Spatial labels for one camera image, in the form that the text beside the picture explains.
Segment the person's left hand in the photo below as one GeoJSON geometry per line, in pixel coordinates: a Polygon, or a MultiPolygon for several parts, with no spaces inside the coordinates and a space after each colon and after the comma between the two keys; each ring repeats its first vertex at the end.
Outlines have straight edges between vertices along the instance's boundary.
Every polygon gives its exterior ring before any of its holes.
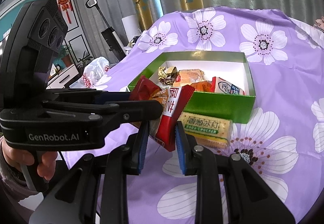
{"type": "MultiPolygon", "coordinates": [[[[5,139],[2,140],[1,146],[4,159],[9,166],[22,172],[21,165],[30,166],[34,164],[35,159],[30,152],[11,148],[8,146],[5,139]]],[[[40,177],[45,178],[47,181],[52,179],[55,173],[57,157],[58,153],[56,151],[47,151],[43,153],[41,161],[37,166],[37,173],[40,177]]]]}

